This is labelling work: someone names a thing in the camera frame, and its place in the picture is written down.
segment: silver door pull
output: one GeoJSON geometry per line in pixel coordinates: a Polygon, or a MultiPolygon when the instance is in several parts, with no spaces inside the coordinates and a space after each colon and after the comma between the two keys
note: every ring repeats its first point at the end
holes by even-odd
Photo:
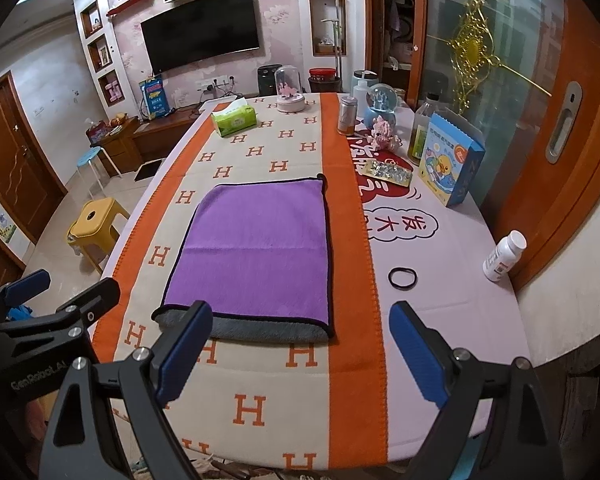
{"type": "Polygon", "coordinates": [[[553,133],[550,134],[548,144],[546,145],[546,160],[555,164],[560,158],[566,141],[573,128],[577,118],[577,111],[582,102],[582,87],[577,81],[571,81],[566,85],[564,101],[558,115],[558,121],[555,123],[553,133]]]}

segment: yellow stool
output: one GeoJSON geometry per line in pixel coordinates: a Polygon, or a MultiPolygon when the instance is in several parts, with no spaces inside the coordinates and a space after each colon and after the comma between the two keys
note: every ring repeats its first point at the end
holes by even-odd
{"type": "Polygon", "coordinates": [[[111,254],[120,238],[120,234],[113,227],[113,220],[119,214],[129,219],[129,213],[115,199],[91,200],[82,207],[80,216],[66,234],[67,243],[71,247],[79,247],[100,274],[102,269],[89,254],[87,246],[94,244],[105,254],[111,254]]]}

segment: glass panel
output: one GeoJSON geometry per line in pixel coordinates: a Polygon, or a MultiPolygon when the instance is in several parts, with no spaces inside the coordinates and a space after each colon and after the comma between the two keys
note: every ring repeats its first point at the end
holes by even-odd
{"type": "MultiPolygon", "coordinates": [[[[451,40],[468,0],[429,0],[420,99],[427,92],[458,111],[451,40]]],[[[560,58],[564,0],[484,0],[482,12],[502,64],[551,92],[560,58]]],[[[488,222],[515,183],[540,129],[549,97],[519,75],[492,67],[462,115],[484,134],[486,155],[470,193],[488,222]]]]}

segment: gold door decoration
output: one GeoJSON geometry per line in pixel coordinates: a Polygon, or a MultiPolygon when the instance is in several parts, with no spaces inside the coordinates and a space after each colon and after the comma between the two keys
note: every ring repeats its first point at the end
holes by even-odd
{"type": "Polygon", "coordinates": [[[492,68],[509,70],[551,97],[547,90],[505,65],[494,54],[493,35],[482,12],[483,6],[484,0],[467,0],[465,13],[450,40],[427,35],[434,40],[444,41],[453,50],[454,104],[458,113],[463,114],[467,110],[469,96],[486,80],[492,68]]]}

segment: blue stool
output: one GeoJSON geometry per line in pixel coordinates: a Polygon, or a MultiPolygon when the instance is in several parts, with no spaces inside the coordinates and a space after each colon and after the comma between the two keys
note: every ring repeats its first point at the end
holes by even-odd
{"type": "Polygon", "coordinates": [[[96,180],[98,181],[98,185],[100,186],[100,189],[102,190],[102,194],[104,194],[104,187],[102,187],[102,183],[100,182],[100,176],[98,175],[98,172],[96,171],[96,169],[93,167],[93,164],[91,164],[91,160],[96,158],[98,156],[99,152],[104,153],[104,156],[106,156],[107,159],[109,159],[109,162],[111,163],[111,166],[113,166],[113,169],[116,170],[116,173],[119,176],[122,176],[122,173],[120,173],[120,170],[118,169],[118,167],[113,163],[113,160],[111,160],[111,157],[109,156],[109,153],[107,153],[107,150],[105,150],[102,146],[95,146],[94,148],[91,148],[87,153],[85,153],[78,159],[78,164],[77,164],[78,175],[80,175],[80,178],[84,182],[84,185],[87,187],[87,191],[89,192],[91,199],[93,199],[93,193],[91,193],[91,188],[90,188],[89,184],[87,184],[84,177],[80,173],[80,168],[83,166],[86,166],[87,164],[89,165],[89,167],[91,168],[91,171],[93,171],[93,174],[96,176],[96,180]]]}

